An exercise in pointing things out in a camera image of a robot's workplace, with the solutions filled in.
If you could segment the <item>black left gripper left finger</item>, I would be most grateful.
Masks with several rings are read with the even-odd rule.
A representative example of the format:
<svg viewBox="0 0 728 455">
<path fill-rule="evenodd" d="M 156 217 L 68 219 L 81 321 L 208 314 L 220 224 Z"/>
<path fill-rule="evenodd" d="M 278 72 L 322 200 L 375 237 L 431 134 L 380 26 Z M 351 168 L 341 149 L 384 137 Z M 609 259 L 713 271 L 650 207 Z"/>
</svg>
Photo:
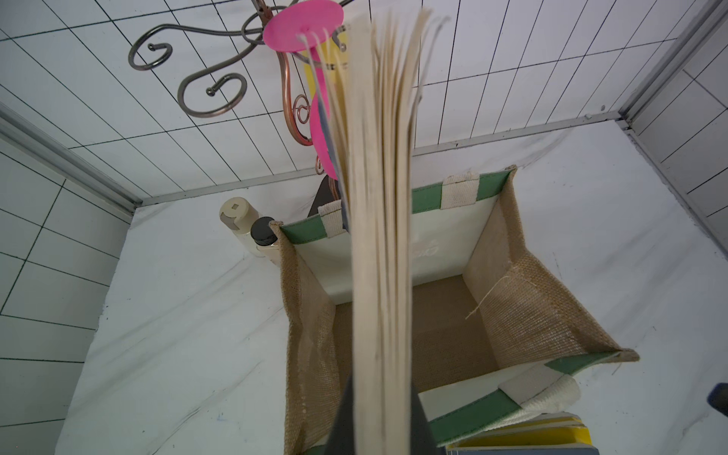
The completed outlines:
<svg viewBox="0 0 728 455">
<path fill-rule="evenodd" d="M 339 410 L 329 433 L 324 455 L 354 455 L 354 387 L 353 377 L 349 377 L 339 403 Z"/>
</svg>

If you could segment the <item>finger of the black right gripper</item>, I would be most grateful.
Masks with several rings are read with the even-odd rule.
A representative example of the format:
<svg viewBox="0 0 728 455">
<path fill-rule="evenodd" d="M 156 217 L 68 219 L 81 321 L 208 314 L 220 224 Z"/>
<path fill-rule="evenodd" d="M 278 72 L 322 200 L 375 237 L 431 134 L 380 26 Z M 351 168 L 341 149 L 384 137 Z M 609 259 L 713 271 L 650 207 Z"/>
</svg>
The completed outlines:
<svg viewBox="0 0 728 455">
<path fill-rule="evenodd" d="M 728 384 L 717 384 L 707 396 L 706 401 L 712 409 L 724 416 L 728 416 Z"/>
</svg>

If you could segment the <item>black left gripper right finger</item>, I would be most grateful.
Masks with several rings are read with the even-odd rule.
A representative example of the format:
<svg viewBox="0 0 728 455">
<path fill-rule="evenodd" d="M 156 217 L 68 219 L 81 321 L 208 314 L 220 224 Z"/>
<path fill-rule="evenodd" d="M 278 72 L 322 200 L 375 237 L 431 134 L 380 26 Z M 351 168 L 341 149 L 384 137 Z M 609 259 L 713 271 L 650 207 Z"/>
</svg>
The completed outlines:
<svg viewBox="0 0 728 455">
<path fill-rule="evenodd" d="M 438 455 L 439 447 L 431 432 L 419 395 L 411 384 L 411 455 Z"/>
</svg>

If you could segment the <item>yellow book purple illustration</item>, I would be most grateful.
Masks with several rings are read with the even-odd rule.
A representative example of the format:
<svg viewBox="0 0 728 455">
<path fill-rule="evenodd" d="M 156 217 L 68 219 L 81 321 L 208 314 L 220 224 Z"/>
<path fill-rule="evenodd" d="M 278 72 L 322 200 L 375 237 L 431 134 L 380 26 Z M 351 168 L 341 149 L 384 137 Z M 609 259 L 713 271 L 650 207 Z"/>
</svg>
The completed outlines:
<svg viewBox="0 0 728 455">
<path fill-rule="evenodd" d="M 447 452 L 597 449 L 589 429 L 572 413 L 542 414 L 447 445 Z"/>
</svg>

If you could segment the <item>burlap Christmas canvas bag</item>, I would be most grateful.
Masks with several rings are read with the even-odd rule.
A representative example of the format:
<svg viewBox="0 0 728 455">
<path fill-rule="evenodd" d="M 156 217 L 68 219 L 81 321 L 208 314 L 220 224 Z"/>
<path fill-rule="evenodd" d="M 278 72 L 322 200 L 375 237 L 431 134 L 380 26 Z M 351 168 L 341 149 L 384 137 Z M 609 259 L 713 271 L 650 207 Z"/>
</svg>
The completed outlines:
<svg viewBox="0 0 728 455">
<path fill-rule="evenodd" d="M 638 358 L 528 250 L 515 176 L 466 174 L 413 191 L 411 399 L 438 447 L 563 411 L 580 396 L 577 373 Z M 347 387 L 362 381 L 358 262 L 339 202 L 272 228 L 289 320 L 284 452 L 318 454 Z"/>
</svg>

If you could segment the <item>blue book with grid cover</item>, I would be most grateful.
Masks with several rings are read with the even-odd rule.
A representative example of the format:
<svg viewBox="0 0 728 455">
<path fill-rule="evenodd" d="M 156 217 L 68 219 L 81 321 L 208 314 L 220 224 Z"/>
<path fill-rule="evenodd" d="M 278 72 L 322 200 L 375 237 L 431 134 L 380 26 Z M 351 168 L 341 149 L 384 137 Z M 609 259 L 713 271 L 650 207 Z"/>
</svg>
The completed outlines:
<svg viewBox="0 0 728 455">
<path fill-rule="evenodd" d="M 421 9 L 408 27 L 393 15 L 347 25 L 349 61 L 336 67 L 340 86 L 337 96 L 329 94 L 328 127 L 352 242 L 352 367 L 346 379 L 339 377 L 335 309 L 305 299 L 313 284 L 290 253 L 297 285 L 286 301 L 288 454 L 317 442 L 325 449 L 349 377 L 355 454 L 411 453 L 413 83 L 430 58 L 424 41 L 442 26 L 431 9 Z"/>
</svg>

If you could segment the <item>blue book with label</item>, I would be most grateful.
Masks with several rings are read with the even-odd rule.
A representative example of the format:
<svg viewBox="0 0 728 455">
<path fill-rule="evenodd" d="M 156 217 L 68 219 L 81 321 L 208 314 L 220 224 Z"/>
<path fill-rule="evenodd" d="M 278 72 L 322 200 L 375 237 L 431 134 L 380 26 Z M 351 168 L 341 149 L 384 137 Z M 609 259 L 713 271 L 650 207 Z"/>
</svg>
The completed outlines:
<svg viewBox="0 0 728 455">
<path fill-rule="evenodd" d="M 449 449 L 449 455 L 599 455 L 592 446 L 566 445 L 550 447 L 460 447 Z"/>
</svg>

